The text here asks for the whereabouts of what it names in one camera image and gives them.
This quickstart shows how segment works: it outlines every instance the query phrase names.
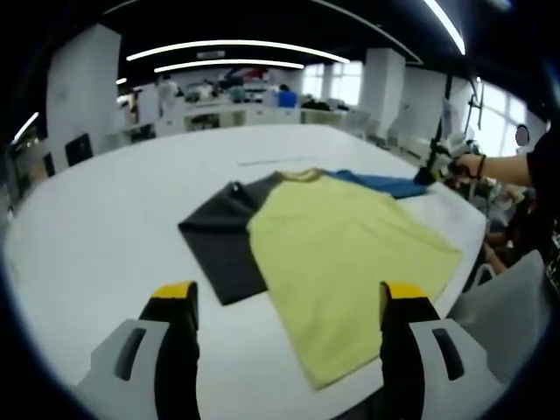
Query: white table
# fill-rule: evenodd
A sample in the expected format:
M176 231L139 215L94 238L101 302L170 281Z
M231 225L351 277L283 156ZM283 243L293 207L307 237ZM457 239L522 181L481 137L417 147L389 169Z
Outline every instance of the white table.
M336 129L268 125L140 143L47 180L8 233L13 289L31 335L61 380L77 383L94 348L136 318L163 284L199 282L200 414L211 420L326 420L382 385L374 360L315 392L268 293L221 306L177 223L227 181L312 166L413 177L416 168ZM447 314L479 252L485 220L443 185L401 201L463 250L436 307Z

